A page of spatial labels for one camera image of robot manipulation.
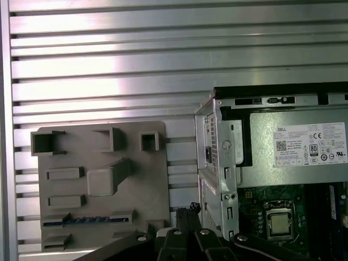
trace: square plastic socket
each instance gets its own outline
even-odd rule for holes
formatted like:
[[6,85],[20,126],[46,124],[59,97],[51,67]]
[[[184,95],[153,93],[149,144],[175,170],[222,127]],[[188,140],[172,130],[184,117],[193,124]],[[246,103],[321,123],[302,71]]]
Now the square plastic socket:
[[115,164],[87,172],[88,195],[91,197],[111,196],[117,192],[117,186],[131,174],[128,159]]
[[65,134],[65,132],[59,132],[52,130],[50,132],[32,132],[32,156],[53,156],[57,154],[65,154],[65,151],[57,149],[57,136]]

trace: motherboard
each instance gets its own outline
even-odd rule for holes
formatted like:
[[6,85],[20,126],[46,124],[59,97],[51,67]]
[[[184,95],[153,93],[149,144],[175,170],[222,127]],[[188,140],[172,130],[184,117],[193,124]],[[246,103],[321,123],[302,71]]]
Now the motherboard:
[[238,196],[241,231],[309,255],[303,185],[239,189]]

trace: screw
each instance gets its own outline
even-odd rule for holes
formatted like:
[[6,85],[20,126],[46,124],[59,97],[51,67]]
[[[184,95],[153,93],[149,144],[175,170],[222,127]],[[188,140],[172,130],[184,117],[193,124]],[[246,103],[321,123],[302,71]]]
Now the screw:
[[146,241],[146,237],[138,237],[138,241]]
[[209,234],[209,231],[206,230],[206,229],[203,229],[203,230],[201,230],[201,234],[202,234],[202,235],[208,235],[208,234]]
[[239,241],[241,241],[241,242],[245,242],[245,241],[248,240],[248,238],[247,238],[246,236],[244,236],[244,235],[239,235],[239,236],[237,236],[237,239],[238,239]]

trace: sticker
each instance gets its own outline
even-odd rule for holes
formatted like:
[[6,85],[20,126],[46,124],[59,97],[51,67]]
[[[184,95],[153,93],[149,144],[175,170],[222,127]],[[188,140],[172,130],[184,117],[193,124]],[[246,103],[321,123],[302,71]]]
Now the sticker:
[[204,180],[204,183],[205,183],[205,185],[208,187],[208,189],[210,189],[211,192],[216,196],[216,191],[215,191],[215,189],[213,188],[213,186],[210,185],[206,180]]
[[336,218],[336,204],[335,204],[335,190],[333,186],[329,186],[330,188],[330,205],[331,205],[331,218],[332,219],[337,219]]
[[343,122],[279,127],[273,138],[275,167],[348,163]]

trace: metal bracket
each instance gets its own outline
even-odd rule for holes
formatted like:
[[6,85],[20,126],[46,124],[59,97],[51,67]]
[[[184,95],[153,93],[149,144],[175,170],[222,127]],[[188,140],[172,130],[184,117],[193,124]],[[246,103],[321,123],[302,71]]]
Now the metal bracket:
[[222,120],[220,103],[213,101],[216,121],[218,177],[221,193],[222,234],[226,240],[239,232],[235,139],[231,124]]

